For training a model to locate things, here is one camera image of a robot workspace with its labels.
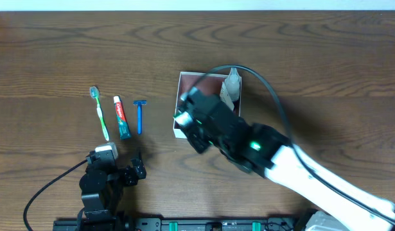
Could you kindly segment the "white cosmetic tube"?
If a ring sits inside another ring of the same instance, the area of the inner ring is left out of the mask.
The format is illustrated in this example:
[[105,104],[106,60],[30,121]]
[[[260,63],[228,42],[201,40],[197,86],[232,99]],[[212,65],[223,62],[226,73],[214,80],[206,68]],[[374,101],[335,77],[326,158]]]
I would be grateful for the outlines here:
[[234,110],[234,103],[231,100],[231,97],[227,91],[227,87],[225,83],[222,83],[222,88],[220,90],[220,99],[223,101],[232,111]]

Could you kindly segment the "clear spray bottle dark liquid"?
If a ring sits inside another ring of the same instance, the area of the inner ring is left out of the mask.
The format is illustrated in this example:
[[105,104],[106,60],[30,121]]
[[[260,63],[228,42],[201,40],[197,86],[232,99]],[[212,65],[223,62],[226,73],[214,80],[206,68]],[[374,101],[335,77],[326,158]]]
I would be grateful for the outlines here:
[[240,98],[241,76],[238,74],[237,68],[231,68],[231,71],[224,83],[231,101],[238,101]]

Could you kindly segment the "green white toothbrush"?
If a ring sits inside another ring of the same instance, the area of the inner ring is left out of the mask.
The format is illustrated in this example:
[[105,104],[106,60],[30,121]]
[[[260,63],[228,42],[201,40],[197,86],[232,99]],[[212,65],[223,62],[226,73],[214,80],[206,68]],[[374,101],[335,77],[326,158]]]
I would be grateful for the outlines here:
[[101,109],[100,91],[96,86],[91,86],[89,88],[89,92],[90,92],[91,97],[96,101],[96,111],[97,111],[97,115],[98,115],[100,123],[101,123],[101,129],[103,132],[103,136],[106,141],[110,141],[109,133],[108,133],[108,130],[107,130],[104,118],[103,118],[103,112]]

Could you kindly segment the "green white soap packet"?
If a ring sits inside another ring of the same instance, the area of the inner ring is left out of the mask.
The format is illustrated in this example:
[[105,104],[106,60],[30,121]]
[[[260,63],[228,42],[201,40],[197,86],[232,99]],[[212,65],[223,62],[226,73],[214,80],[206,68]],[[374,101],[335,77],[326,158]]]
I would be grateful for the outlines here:
[[174,121],[181,127],[190,125],[193,122],[193,118],[188,112],[179,112],[174,115]]

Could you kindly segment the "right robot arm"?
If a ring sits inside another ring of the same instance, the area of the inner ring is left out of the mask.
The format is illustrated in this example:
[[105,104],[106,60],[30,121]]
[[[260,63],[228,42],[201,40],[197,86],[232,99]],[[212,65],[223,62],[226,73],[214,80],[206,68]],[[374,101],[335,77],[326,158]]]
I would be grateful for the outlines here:
[[210,146],[246,173],[285,186],[333,216],[348,230],[395,230],[395,204],[369,194],[310,158],[274,128],[249,125],[217,95],[193,87],[174,117],[198,153]]

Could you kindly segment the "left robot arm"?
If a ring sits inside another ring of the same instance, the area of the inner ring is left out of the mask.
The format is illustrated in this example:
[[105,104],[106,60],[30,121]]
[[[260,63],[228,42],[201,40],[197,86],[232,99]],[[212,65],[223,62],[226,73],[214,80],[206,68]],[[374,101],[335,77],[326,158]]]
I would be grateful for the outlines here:
[[79,182],[87,224],[129,228],[124,212],[118,212],[117,207],[123,197],[123,189],[146,178],[141,152],[134,155],[130,166],[121,168],[117,167],[111,150],[92,151],[87,162],[85,174]]

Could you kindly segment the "white box with pink interior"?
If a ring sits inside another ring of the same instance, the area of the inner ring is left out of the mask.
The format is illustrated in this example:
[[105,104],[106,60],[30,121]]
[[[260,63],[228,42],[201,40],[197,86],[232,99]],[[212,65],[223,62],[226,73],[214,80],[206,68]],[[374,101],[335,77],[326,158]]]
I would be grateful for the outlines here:
[[[175,107],[175,114],[177,114],[178,107],[181,102],[181,96],[191,90],[192,87],[196,87],[201,90],[206,95],[216,94],[220,97],[220,90],[222,88],[222,83],[227,78],[224,74],[207,74],[207,73],[190,73],[181,72],[179,78],[179,87],[177,94],[177,103]],[[233,112],[240,117],[241,100],[239,99],[234,103]],[[176,138],[186,139],[186,136],[180,130],[179,125],[173,122],[173,131]]]

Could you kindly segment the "red green toothpaste tube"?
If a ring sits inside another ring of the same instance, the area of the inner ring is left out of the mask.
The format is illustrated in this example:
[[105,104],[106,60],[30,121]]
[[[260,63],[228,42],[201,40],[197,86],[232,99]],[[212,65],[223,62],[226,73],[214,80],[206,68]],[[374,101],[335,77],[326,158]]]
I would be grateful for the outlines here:
[[129,125],[127,123],[127,119],[125,116],[125,112],[123,109],[123,104],[119,96],[114,96],[114,107],[116,111],[116,118],[118,121],[118,128],[119,128],[119,136],[121,140],[131,138],[131,133],[129,129]]

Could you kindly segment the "blue disposable razor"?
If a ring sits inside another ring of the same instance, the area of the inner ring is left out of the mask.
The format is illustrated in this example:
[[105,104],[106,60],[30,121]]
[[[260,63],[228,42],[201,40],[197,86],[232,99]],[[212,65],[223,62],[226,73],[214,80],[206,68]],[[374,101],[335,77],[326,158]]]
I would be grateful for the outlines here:
[[143,131],[143,110],[142,106],[147,104],[147,100],[135,100],[133,104],[137,107],[137,134],[141,135]]

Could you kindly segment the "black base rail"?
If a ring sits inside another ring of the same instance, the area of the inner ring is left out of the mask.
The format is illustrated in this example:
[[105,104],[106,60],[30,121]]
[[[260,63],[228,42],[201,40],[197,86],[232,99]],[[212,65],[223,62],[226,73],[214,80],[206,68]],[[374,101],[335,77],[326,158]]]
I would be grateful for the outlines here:
[[122,231],[286,231],[295,228],[297,220],[290,217],[258,219],[162,219],[125,216],[110,221],[59,219],[54,231],[122,230]]

